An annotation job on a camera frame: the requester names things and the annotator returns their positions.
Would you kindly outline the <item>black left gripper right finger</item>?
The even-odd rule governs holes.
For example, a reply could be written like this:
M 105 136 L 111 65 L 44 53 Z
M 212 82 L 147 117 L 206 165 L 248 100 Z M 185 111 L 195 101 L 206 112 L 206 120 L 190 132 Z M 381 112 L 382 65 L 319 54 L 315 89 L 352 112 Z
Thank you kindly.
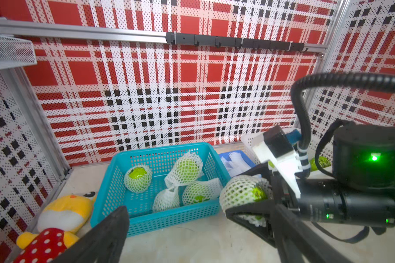
M 271 224 L 282 263 L 350 262 L 283 205 L 273 207 Z

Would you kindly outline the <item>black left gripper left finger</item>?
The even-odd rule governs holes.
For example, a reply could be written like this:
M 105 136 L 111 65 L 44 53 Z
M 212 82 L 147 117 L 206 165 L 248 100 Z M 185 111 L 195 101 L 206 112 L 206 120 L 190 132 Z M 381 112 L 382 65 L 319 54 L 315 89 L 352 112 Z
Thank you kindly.
M 120 206 L 92 228 L 54 263 L 118 263 L 128 235 L 129 214 Z

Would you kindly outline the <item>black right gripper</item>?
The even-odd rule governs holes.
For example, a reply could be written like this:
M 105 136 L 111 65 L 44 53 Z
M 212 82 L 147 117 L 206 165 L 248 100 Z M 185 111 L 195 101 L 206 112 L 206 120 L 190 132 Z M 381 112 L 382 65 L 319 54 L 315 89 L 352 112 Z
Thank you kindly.
M 227 219 L 249 230 L 276 248 L 270 222 L 275 202 L 304 221 L 368 227 L 395 226 L 395 189 L 344 184 L 335 179 L 297 180 L 300 194 L 293 192 L 268 163 L 238 175 L 242 182 L 271 184 L 273 197 L 226 209 Z

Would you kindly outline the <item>green custard apple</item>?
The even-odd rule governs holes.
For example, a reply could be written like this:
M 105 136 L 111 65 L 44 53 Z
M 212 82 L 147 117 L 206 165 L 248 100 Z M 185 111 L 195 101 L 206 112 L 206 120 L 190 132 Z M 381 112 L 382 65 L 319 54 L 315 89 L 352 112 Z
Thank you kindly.
M 269 198 L 269 194 L 259 185 L 233 186 L 230 191 L 232 207 L 260 202 Z
M 176 164 L 176 175 L 180 182 L 188 183 L 198 178 L 200 167 L 194 160 L 180 160 Z

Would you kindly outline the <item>white foam net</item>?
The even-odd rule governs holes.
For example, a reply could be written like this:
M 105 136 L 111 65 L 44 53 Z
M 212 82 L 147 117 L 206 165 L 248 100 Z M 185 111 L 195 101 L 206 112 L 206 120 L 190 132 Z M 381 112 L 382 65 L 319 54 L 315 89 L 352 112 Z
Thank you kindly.
M 156 195 L 152 211 L 153 213 L 158 213 L 178 207 L 180 207 L 178 187 L 171 187 L 162 190 Z
M 187 152 L 174 164 L 164 181 L 167 188 L 187 186 L 203 176 L 203 161 L 198 154 Z
M 219 196 L 221 209 L 225 214 L 227 209 L 267 199 L 273 199 L 272 186 L 269 181 L 249 175 L 233 177 Z

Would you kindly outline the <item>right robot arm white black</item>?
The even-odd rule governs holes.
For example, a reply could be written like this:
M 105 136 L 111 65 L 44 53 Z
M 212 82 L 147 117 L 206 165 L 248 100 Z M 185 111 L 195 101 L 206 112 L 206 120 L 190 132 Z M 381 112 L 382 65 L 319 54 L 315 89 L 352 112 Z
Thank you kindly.
M 287 217 L 309 221 L 324 234 L 322 223 L 361 226 L 345 239 L 349 244 L 395 226 L 395 127 L 336 119 L 310 158 L 311 123 L 302 92 L 320 87 L 395 93 L 395 76 L 318 73 L 292 85 L 298 137 L 279 126 L 256 136 L 252 151 L 260 164 L 233 177 L 219 198 L 229 220 L 270 245 L 279 235 L 276 204 L 285 207 Z

